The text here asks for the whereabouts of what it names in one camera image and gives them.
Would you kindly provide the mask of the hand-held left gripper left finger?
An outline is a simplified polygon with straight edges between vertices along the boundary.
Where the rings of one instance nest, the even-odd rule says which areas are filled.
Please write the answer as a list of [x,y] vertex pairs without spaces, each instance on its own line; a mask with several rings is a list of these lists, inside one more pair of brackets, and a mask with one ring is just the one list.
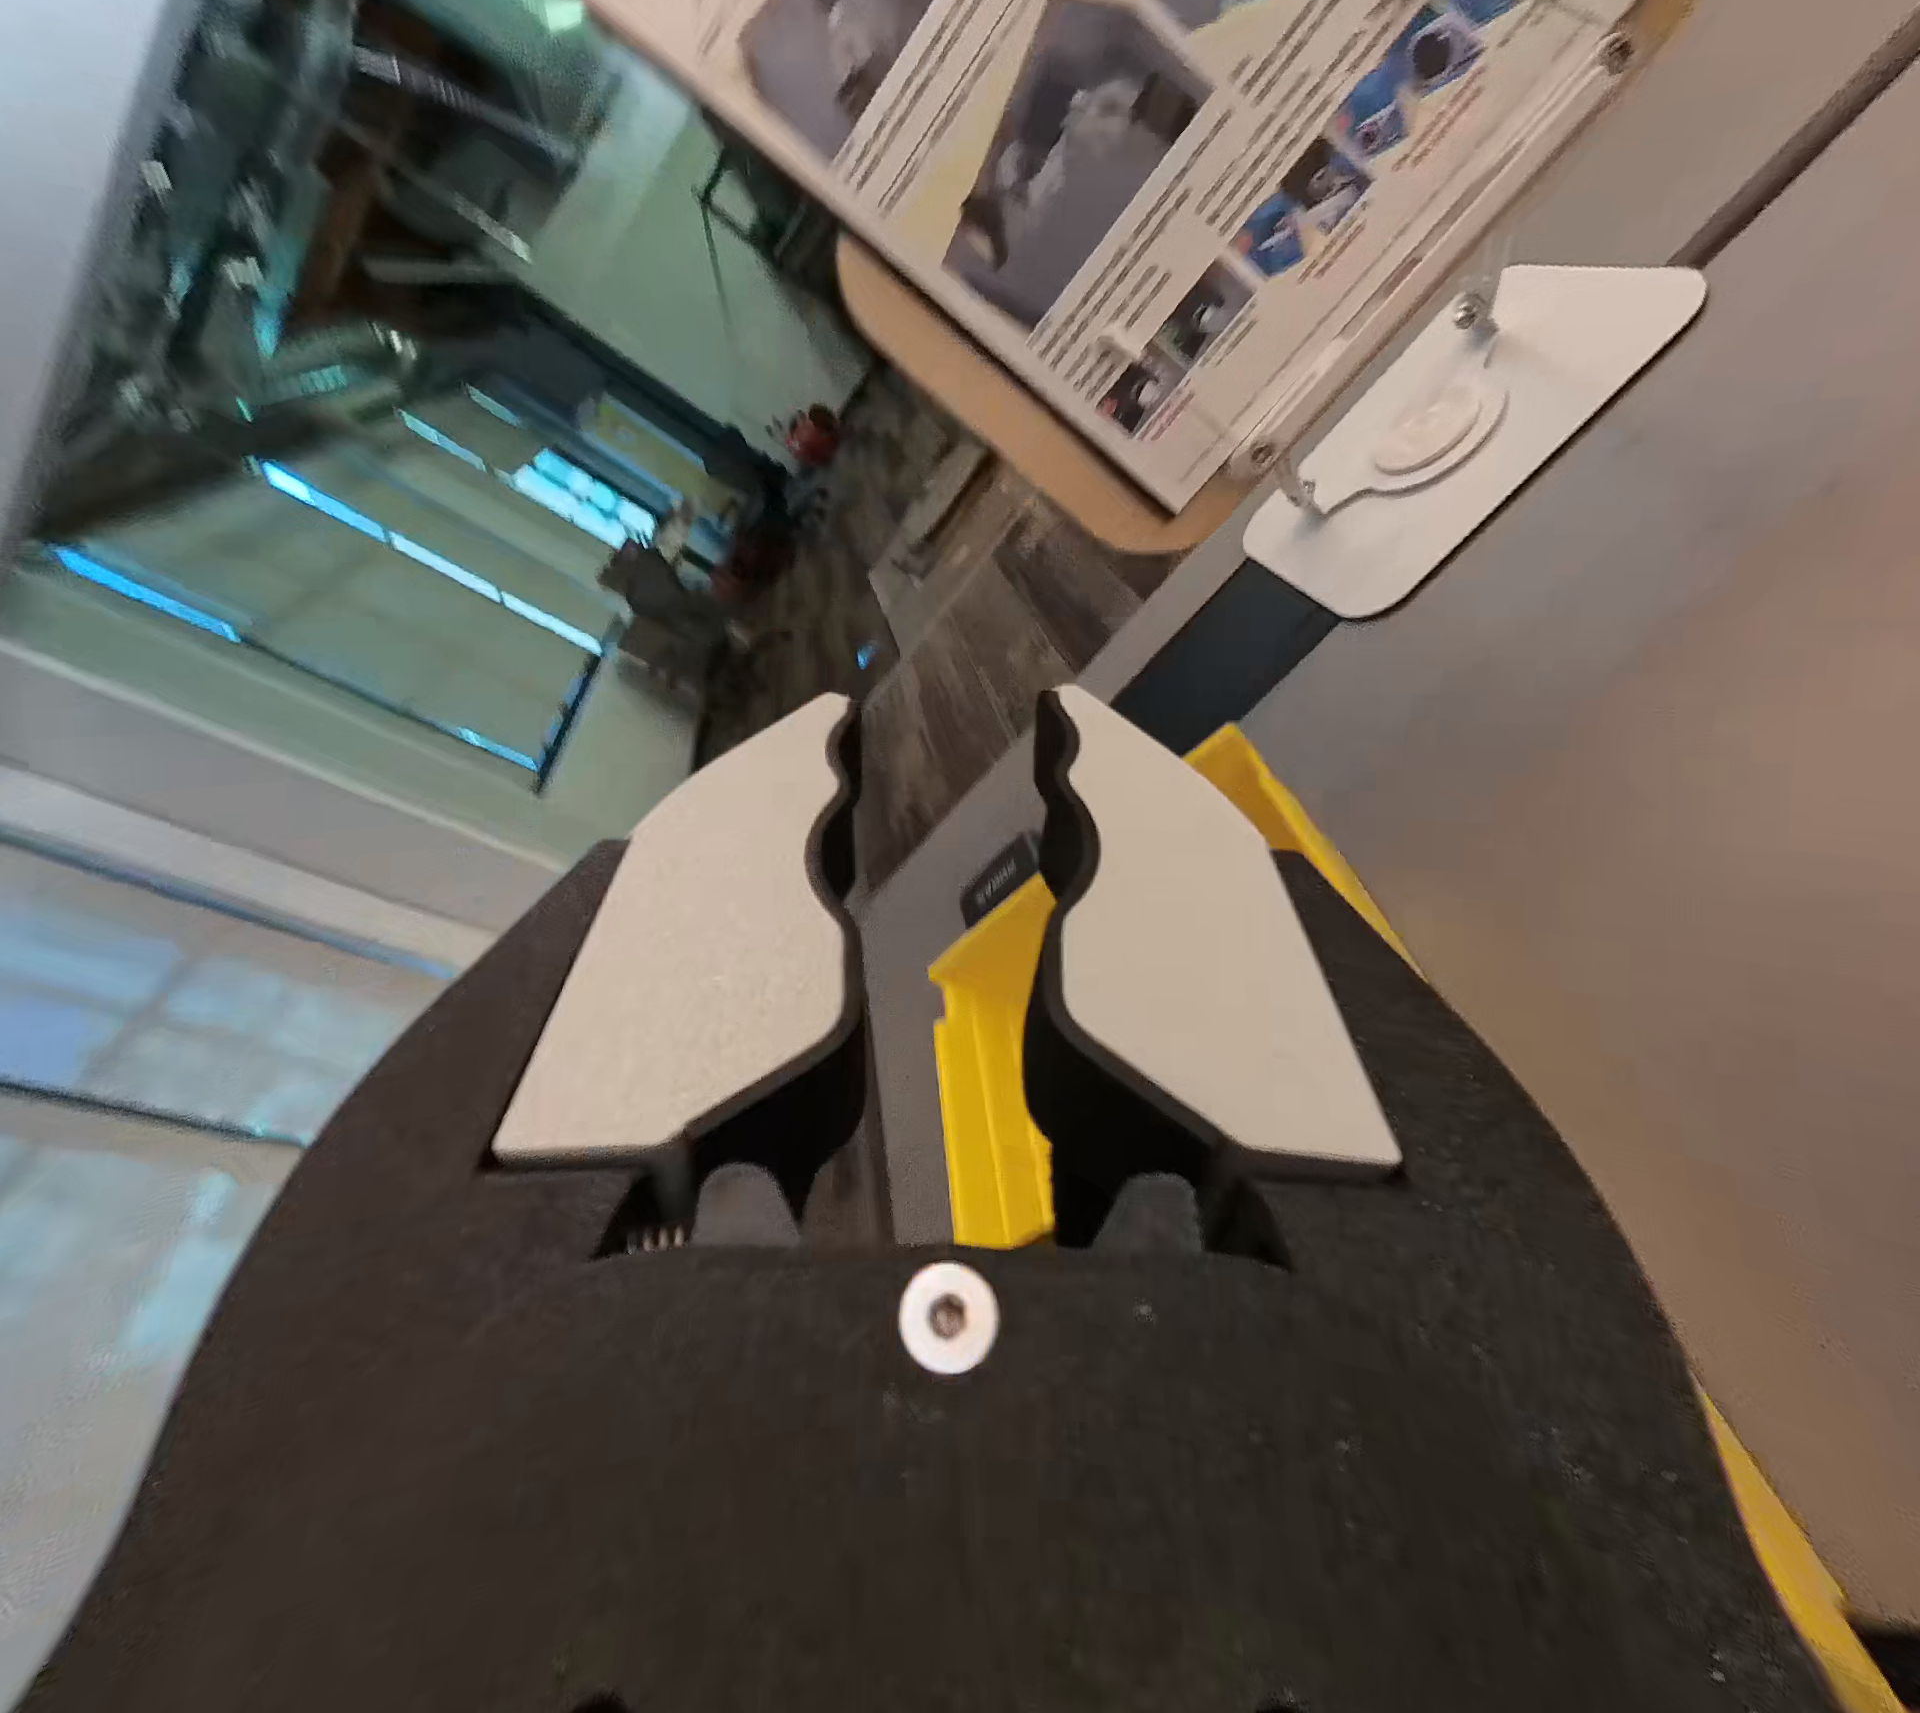
[[492,1133],[511,1170],[814,1181],[866,1103],[857,711],[824,692],[666,794]]

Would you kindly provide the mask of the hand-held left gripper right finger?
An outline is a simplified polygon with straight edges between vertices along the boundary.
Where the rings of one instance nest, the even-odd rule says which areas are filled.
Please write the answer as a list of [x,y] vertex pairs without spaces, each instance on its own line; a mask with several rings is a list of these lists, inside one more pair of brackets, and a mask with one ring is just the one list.
[[1257,824],[1080,686],[1034,727],[1052,895],[1028,1113],[1091,1187],[1371,1181],[1402,1150]]

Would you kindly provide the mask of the yellow plastic bin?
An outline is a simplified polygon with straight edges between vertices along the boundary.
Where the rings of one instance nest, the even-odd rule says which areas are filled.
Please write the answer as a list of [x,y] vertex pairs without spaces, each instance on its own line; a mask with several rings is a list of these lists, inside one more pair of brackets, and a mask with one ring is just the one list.
[[[1359,877],[1239,729],[1220,727],[1183,759],[1260,831],[1274,852],[1305,857],[1410,969],[1418,967]],[[951,1231],[964,1247],[1032,1245],[1054,1226],[1049,1152],[1028,1113],[1021,1079],[1026,1010],[1049,912],[1049,888],[1029,868],[926,970],[943,1001],[941,1018],[932,1029],[932,1051]],[[1811,1542],[1707,1392],[1699,1385],[1692,1392],[1751,1551],[1838,1705],[1850,1711],[1900,1711],[1901,1702],[1847,1624],[1843,1593]]]

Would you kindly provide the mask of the black bin divider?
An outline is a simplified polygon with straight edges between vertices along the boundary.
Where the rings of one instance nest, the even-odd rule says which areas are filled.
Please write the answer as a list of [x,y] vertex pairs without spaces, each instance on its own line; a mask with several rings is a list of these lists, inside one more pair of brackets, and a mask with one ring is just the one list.
[[1026,883],[1042,873],[1042,837],[1038,831],[1021,831],[1000,845],[987,860],[962,887],[958,906],[964,931],[972,932],[981,921],[991,917]]

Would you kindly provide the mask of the white sign base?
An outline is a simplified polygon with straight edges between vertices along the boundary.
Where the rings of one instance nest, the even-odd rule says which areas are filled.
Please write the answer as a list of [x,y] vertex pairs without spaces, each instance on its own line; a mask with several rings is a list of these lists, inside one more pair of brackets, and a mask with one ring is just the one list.
[[1311,437],[1241,536],[1338,620],[1402,604],[1701,315],[1689,265],[1511,262]]

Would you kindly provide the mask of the printed instruction sheet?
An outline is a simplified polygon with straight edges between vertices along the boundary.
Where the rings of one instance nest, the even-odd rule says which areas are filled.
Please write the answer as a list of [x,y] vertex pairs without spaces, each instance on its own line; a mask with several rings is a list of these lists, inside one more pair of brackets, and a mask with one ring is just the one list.
[[1685,0],[579,0],[1166,514]]

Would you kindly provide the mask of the white pillar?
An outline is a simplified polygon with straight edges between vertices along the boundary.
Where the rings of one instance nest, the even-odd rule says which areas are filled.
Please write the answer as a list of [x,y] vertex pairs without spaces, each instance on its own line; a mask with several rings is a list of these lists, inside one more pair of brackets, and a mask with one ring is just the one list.
[[28,521],[201,0],[1,0],[1,517]]

